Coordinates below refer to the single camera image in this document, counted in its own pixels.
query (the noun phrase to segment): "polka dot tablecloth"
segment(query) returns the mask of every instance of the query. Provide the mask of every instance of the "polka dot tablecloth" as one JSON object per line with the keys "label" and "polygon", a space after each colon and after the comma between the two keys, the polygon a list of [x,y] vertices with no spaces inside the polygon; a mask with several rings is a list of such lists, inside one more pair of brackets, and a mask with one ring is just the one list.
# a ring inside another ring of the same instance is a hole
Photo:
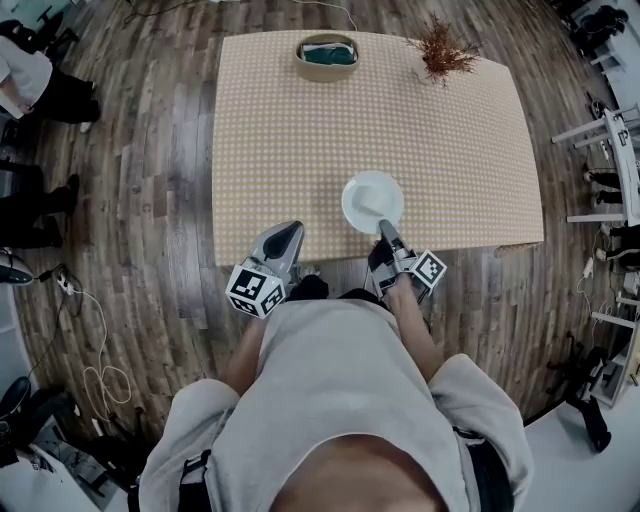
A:
{"label": "polka dot tablecloth", "polygon": [[405,198],[398,230],[417,252],[543,240],[536,165],[509,70],[481,60],[447,89],[420,83],[402,38],[350,33],[360,68],[334,83],[300,78],[294,50],[313,31],[224,40],[213,134],[218,265],[255,237],[305,225],[301,261],[366,256],[375,237],[342,214],[347,181],[392,175]]}

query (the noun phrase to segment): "green cloth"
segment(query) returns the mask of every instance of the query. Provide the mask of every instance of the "green cloth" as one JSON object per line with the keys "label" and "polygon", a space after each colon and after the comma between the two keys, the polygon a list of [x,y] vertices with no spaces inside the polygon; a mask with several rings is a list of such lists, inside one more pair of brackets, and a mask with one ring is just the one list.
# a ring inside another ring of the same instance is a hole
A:
{"label": "green cloth", "polygon": [[305,50],[303,46],[304,60],[307,62],[313,62],[315,64],[341,64],[344,66],[348,66],[353,64],[356,61],[355,50],[353,50],[353,45],[350,43],[345,43],[346,46],[349,46],[352,50],[349,51],[347,48],[316,48],[313,50]]}

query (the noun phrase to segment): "black shoe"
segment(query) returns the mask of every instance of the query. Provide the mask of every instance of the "black shoe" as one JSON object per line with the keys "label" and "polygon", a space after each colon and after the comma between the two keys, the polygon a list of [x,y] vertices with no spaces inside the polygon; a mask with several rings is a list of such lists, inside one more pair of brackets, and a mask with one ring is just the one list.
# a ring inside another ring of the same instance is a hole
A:
{"label": "black shoe", "polygon": [[69,204],[64,209],[64,213],[71,216],[73,212],[76,210],[76,206],[78,205],[78,191],[80,190],[80,178],[77,174],[72,174],[69,176],[67,180],[67,188],[71,192],[71,199],[69,200]]}
{"label": "black shoe", "polygon": [[56,219],[49,215],[44,219],[44,230],[49,238],[49,245],[53,247],[62,247],[62,237],[58,229]]}

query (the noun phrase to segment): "white plate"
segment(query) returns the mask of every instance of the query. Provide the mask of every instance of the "white plate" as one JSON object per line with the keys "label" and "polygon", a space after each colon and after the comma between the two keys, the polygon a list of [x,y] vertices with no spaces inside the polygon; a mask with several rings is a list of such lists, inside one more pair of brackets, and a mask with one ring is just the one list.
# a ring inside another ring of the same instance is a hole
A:
{"label": "white plate", "polygon": [[[386,207],[383,216],[361,211],[354,204],[354,196],[360,187],[372,187],[385,195]],[[391,176],[384,172],[365,171],[357,174],[345,185],[342,191],[342,212],[354,228],[368,235],[380,233],[378,224],[387,219],[396,226],[404,213],[404,195],[402,189]]]}

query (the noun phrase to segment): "black strap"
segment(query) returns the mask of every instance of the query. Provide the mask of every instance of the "black strap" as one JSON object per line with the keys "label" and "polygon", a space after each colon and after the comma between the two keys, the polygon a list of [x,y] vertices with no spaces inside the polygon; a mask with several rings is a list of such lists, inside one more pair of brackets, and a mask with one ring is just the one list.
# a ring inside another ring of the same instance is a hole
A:
{"label": "black strap", "polygon": [[467,446],[478,484],[482,512],[513,512],[515,503],[509,477],[500,455],[486,439]]}
{"label": "black strap", "polygon": [[212,512],[209,491],[204,480],[210,455],[211,450],[205,450],[184,462],[178,512]]}

